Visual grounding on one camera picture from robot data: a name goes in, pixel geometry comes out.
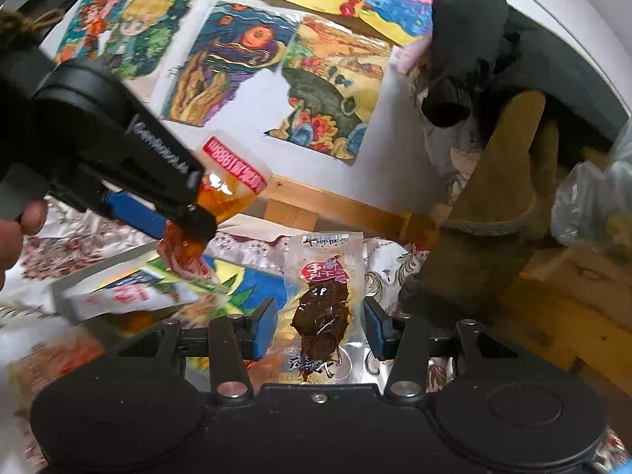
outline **finger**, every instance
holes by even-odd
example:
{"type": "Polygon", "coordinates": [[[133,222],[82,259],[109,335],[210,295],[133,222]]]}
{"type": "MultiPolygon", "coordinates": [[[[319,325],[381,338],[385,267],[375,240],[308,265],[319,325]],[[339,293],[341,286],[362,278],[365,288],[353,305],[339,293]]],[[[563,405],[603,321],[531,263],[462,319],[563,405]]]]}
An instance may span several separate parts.
{"type": "Polygon", "coordinates": [[[22,225],[22,231],[26,235],[35,235],[41,229],[46,222],[46,213],[48,212],[48,206],[44,200],[34,201],[22,214],[20,224],[22,225]]]}
{"type": "Polygon", "coordinates": [[[15,221],[0,220],[0,270],[11,269],[22,252],[22,228],[15,221]]]}

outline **plastic snack bag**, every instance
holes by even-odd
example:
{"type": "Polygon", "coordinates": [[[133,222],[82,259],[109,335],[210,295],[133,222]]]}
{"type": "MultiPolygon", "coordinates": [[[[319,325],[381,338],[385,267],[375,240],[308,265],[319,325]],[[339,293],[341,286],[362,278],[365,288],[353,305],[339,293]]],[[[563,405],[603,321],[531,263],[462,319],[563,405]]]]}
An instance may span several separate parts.
{"type": "Polygon", "coordinates": [[[632,119],[619,133],[604,171],[583,162],[560,184],[551,232],[566,246],[632,259],[632,119]]]}
{"type": "MultiPolygon", "coordinates": [[[[216,131],[195,150],[205,167],[197,203],[221,223],[245,210],[267,187],[270,169],[250,150],[226,134],[216,131]]],[[[219,280],[202,259],[207,244],[188,237],[175,223],[168,222],[158,253],[184,279],[219,280]]]]}
{"type": "Polygon", "coordinates": [[[186,283],[173,283],[169,290],[147,284],[123,285],[103,288],[89,294],[70,297],[75,313],[82,321],[104,313],[129,313],[140,310],[152,312],[177,305],[187,305],[199,299],[198,294],[186,283]]]}
{"type": "Polygon", "coordinates": [[[362,343],[362,234],[292,237],[284,281],[288,303],[268,353],[248,369],[253,385],[350,382],[362,363],[361,348],[354,347],[362,343]]]}

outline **packaged snack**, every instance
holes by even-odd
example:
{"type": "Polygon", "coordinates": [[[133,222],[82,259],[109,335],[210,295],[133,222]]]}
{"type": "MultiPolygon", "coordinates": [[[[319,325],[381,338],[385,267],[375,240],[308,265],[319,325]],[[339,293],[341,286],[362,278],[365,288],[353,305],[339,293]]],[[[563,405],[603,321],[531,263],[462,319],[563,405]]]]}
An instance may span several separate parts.
{"type": "Polygon", "coordinates": [[[269,352],[249,366],[253,385],[349,382],[357,363],[353,343],[362,342],[362,234],[292,237],[284,270],[288,303],[269,352]]]}
{"type": "MultiPolygon", "coordinates": [[[[213,213],[218,224],[245,210],[267,187],[272,175],[250,150],[222,132],[213,132],[195,150],[195,156],[205,167],[197,203],[213,213]]],[[[217,282],[213,269],[201,257],[206,246],[169,222],[158,252],[181,278],[217,282]]]]}
{"type": "Polygon", "coordinates": [[[77,294],[70,297],[75,313],[81,320],[88,320],[104,313],[161,310],[194,303],[197,300],[198,294],[185,283],[171,284],[165,287],[164,292],[140,283],[103,288],[90,294],[77,294]]]}

